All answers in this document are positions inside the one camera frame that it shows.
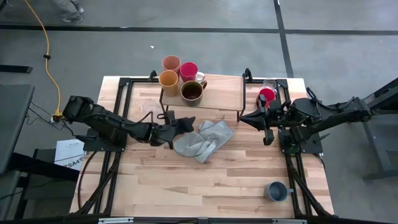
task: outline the towel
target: towel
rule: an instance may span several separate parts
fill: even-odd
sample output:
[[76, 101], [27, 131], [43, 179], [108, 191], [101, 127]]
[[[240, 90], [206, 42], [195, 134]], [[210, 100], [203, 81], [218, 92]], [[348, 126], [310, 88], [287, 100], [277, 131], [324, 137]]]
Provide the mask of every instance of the towel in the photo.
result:
[[199, 126], [199, 133], [186, 133], [174, 143], [174, 150], [181, 156], [194, 157], [204, 164], [213, 152], [231, 139], [232, 135], [232, 129], [224, 120], [216, 124], [204, 121]]

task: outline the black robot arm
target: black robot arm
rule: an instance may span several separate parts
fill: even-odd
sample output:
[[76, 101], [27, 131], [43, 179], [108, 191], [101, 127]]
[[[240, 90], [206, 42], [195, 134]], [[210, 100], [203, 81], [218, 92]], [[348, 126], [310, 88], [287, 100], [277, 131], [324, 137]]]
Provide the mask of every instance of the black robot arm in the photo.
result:
[[265, 108], [266, 99], [261, 95], [258, 108], [247, 114], [241, 121], [250, 124], [258, 131], [265, 131], [264, 145], [274, 140], [270, 127], [290, 128], [288, 141], [291, 145], [300, 145], [314, 134], [345, 122], [367, 121], [373, 115], [367, 104], [352, 97], [347, 102], [324, 105], [313, 91], [307, 88], [310, 98], [299, 98], [293, 103], [281, 104], [278, 100], [270, 101]]
[[[110, 144], [119, 145], [123, 142], [124, 133], [128, 133], [139, 142], [149, 143], [151, 146], [160, 146], [166, 142], [172, 142], [174, 137], [193, 131], [195, 117], [175, 119], [174, 112], [168, 111], [163, 114], [167, 124], [157, 124], [153, 121], [132, 122], [122, 116], [106, 110], [103, 106], [93, 103], [93, 100], [82, 96], [71, 96], [63, 111], [65, 119], [72, 122], [85, 123], [98, 132], [99, 137]], [[91, 136], [77, 136], [76, 138], [86, 140]]]

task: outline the white paper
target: white paper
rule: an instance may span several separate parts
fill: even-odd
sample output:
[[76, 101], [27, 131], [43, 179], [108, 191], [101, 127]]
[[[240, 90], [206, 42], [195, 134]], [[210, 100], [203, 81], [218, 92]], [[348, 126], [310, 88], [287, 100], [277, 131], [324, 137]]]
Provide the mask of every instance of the white paper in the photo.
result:
[[55, 150], [55, 164], [80, 170], [83, 163], [83, 146], [85, 144], [77, 139], [57, 141]]

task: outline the brown mug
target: brown mug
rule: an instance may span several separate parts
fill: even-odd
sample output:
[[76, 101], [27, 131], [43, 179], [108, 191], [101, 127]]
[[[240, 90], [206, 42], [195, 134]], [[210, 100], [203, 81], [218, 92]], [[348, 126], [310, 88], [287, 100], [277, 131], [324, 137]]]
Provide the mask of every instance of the brown mug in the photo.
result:
[[203, 90], [206, 86], [206, 80], [185, 82], [180, 89], [182, 101], [188, 106], [198, 106], [203, 98]]
[[166, 70], [159, 75], [159, 83], [162, 85], [163, 92], [166, 96], [178, 95], [178, 75]]

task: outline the yellow cable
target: yellow cable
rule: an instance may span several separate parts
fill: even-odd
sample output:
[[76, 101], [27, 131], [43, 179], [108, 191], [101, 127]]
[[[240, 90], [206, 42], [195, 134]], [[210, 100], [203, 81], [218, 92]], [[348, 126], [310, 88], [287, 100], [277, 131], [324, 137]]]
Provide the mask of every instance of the yellow cable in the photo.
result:
[[[24, 1], [27, 4], [27, 6], [29, 7], [29, 9], [32, 11], [33, 15], [35, 15], [36, 19], [38, 20], [38, 22], [40, 23], [40, 25], [43, 28], [45, 39], [47, 41], [47, 53], [46, 54], [49, 55], [49, 53], [50, 53], [50, 41], [49, 41], [49, 37], [47, 35], [47, 31], [45, 30], [42, 21], [39, 19], [39, 17], [37, 16], [36, 12], [33, 10], [32, 6], [30, 6], [30, 4], [26, 0], [24, 0]], [[62, 116], [62, 113], [60, 111], [60, 104], [61, 104], [60, 87], [58, 86], [57, 82], [50, 75], [50, 72], [49, 72], [49, 59], [48, 58], [45, 59], [45, 71], [47, 72], [47, 75], [50, 77], [51, 81], [54, 83], [55, 87], [57, 87], [57, 91], [58, 91], [58, 106], [57, 106], [57, 109], [55, 110], [55, 116]]]

